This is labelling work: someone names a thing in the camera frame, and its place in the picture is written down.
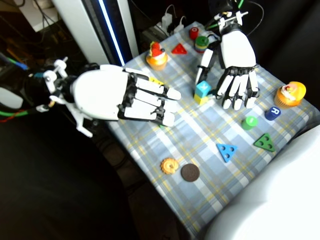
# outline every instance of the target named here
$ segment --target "green triangle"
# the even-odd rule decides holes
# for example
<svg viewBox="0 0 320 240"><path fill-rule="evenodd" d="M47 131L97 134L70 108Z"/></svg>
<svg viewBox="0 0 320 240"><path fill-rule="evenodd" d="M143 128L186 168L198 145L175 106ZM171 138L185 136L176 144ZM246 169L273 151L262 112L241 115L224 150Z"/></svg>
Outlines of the green triangle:
<svg viewBox="0 0 320 240"><path fill-rule="evenodd" d="M258 148L268 150L270 152L276 151L274 144L272 143L269 133L265 133L253 144Z"/></svg>

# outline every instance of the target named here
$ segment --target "blue cylinder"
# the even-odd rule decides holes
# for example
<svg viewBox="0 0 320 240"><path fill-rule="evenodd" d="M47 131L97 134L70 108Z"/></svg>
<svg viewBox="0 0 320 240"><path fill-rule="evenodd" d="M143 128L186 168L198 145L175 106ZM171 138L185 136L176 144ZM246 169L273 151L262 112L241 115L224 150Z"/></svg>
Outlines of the blue cylinder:
<svg viewBox="0 0 320 240"><path fill-rule="evenodd" d="M271 107L268 111L264 113L264 116L269 121L275 120L277 117L279 117L281 114L281 111L276 106Z"/></svg>

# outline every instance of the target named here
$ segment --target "yellow block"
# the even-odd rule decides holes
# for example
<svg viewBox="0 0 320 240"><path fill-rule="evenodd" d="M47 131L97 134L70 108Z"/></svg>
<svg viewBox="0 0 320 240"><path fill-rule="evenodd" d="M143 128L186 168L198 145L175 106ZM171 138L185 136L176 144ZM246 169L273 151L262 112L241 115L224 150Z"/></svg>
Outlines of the yellow block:
<svg viewBox="0 0 320 240"><path fill-rule="evenodd" d="M149 77L149 81L153 82L153 83L156 83L156 84L159 84L159 85L164 85L164 83L162 81L159 81L158 79L156 79L153 76Z"/></svg>
<svg viewBox="0 0 320 240"><path fill-rule="evenodd" d="M196 101L196 103L199 105L202 105L202 104L208 102L208 100L209 100L209 98L207 96L200 98L197 94L195 94L193 98Z"/></svg>

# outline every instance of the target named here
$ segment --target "dark floor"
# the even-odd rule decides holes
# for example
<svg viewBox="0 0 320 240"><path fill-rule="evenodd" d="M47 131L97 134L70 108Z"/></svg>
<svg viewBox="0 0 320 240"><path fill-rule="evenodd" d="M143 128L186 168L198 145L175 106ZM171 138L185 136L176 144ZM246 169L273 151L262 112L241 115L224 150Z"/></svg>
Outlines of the dark floor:
<svg viewBox="0 0 320 240"><path fill-rule="evenodd" d="M97 148L112 166L128 158L118 144L107 138ZM141 240L179 240L174 213L131 159L118 166L117 173L128 194L128 201Z"/></svg>

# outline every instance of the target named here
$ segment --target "robotic hand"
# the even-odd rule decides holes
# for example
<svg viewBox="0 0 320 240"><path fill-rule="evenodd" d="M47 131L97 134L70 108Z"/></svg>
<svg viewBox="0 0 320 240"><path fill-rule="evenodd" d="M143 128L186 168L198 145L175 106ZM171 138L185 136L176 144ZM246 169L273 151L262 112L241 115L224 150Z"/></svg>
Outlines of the robotic hand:
<svg viewBox="0 0 320 240"><path fill-rule="evenodd" d="M69 77L64 60L55 62L56 69L43 74L50 100L66 105L76 121L76 129L88 137L93 134L83 127L84 119L117 121L134 119L152 121L168 127L174 125L175 102L181 93L149 81L146 73L116 65L100 65L79 77Z"/></svg>
<svg viewBox="0 0 320 240"><path fill-rule="evenodd" d="M199 66L195 85L207 78L208 72L218 57L218 47L221 48L221 57L225 67L224 74L217 84L217 88L210 92L217 98L222 98L222 107L228 109L231 104L235 110L239 110L243 103L243 97L247 89L246 108L253 108L256 98L259 96L258 81L255 72L257 67L254 50L241 31L242 16L236 5L236 11L217 14L214 19L219 26L221 42L216 41L205 50Z"/></svg>

